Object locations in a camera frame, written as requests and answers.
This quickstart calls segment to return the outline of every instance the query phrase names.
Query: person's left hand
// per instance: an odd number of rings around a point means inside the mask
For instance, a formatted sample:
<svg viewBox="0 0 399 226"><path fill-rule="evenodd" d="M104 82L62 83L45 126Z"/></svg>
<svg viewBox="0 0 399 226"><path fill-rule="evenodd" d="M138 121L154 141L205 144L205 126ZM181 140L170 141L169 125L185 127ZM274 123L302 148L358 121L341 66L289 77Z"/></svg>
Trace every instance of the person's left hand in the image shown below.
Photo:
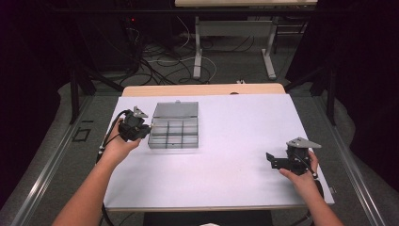
<svg viewBox="0 0 399 226"><path fill-rule="evenodd" d="M135 141L125 142L119 136L118 131L121 121L123 121L123 119L118 119L117 123L114 126L114 129L111 131L108 140L112 140L105 146L105 151L102 158L100 159L101 162L110 164L112 167L116 167L121 161L123 161L123 159L126 158L131 150L138 147L138 144L141 141L141 138L139 138Z"/></svg>

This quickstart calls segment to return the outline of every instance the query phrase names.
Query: gray compartment box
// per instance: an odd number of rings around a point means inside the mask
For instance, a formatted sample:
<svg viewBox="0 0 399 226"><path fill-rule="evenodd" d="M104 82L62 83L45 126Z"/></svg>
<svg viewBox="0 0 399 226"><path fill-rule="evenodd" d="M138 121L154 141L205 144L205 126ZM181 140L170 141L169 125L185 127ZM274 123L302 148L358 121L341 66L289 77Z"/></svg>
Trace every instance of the gray compartment box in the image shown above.
<svg viewBox="0 0 399 226"><path fill-rule="evenodd" d="M152 118L150 148L198 148L198 112L198 102L158 103Z"/></svg>

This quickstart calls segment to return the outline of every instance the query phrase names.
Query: table leg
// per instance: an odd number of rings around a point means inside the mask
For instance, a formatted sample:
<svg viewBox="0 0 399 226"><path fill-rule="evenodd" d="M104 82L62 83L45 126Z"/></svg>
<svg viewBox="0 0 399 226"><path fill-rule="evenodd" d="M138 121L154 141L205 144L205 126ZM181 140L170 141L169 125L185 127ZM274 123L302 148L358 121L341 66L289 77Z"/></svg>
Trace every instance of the table leg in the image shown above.
<svg viewBox="0 0 399 226"><path fill-rule="evenodd" d="M276 36L276 30L277 30L277 25L279 22L278 17L273 18L273 22L270 26L270 33L267 38L267 47L266 49L262 49L262 55L263 55L263 60L264 60L264 66L266 67L267 71L267 76L269 77L270 80L276 80L276 73L273 68L272 60L270 59L270 52L273 48L273 40Z"/></svg>
<svg viewBox="0 0 399 226"><path fill-rule="evenodd" d="M200 64L202 61L202 50L200 48L200 20L196 17L196 57L194 60L194 78L200 78Z"/></svg>

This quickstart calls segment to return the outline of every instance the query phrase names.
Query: desk frame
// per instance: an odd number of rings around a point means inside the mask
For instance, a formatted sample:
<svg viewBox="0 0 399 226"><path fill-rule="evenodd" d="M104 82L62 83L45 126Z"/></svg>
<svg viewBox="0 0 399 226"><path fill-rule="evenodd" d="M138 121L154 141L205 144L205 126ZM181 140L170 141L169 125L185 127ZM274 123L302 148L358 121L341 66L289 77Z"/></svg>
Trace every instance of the desk frame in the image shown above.
<svg viewBox="0 0 399 226"><path fill-rule="evenodd" d="M267 76L276 80L276 74L270 59L274 37L277 30L278 17L273 21L200 21L196 17L196 56L194 61L193 77L200 78L202 49L200 48L201 36L253 36L267 37L266 48L262 49L263 61Z"/></svg>

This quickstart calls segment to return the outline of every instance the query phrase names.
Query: table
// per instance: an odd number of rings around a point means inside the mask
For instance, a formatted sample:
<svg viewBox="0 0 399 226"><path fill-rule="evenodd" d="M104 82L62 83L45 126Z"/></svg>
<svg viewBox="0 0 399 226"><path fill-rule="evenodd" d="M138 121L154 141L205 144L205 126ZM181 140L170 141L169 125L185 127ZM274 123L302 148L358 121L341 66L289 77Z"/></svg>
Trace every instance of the table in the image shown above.
<svg viewBox="0 0 399 226"><path fill-rule="evenodd" d="M146 123L150 123L157 102L175 100L199 102L199 147L150 150L148 137L143 139L111 177L104 198L108 210L254 210L305 205L265 156L268 152L286 157L285 142L306 137L281 85L130 87L120 97L114 117L137 105L149 115ZM333 204L321 170L319 176L326 202Z"/></svg>
<svg viewBox="0 0 399 226"><path fill-rule="evenodd" d="M201 8L201 7L282 7L298 5L316 5L317 0L176 0L176 7ZM276 35L278 17L272 21L200 21L196 17L196 56L194 61L193 77L200 77L202 49L200 48L201 36L253 36L266 39L266 48L262 49L264 66L270 80L276 80L270 51Z"/></svg>

